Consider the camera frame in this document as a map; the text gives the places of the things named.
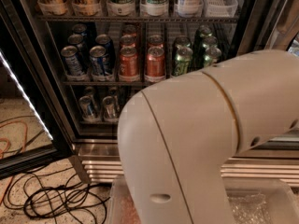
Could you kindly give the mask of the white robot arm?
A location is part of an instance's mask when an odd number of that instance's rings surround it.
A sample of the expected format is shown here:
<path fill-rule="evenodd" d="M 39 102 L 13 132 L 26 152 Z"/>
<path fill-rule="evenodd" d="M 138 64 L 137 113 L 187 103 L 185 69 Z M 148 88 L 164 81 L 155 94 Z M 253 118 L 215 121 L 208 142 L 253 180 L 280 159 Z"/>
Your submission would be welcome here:
<path fill-rule="evenodd" d="M 222 165 L 293 129 L 299 58 L 264 49 L 158 82 L 118 124 L 125 179 L 141 224 L 234 224 Z"/>

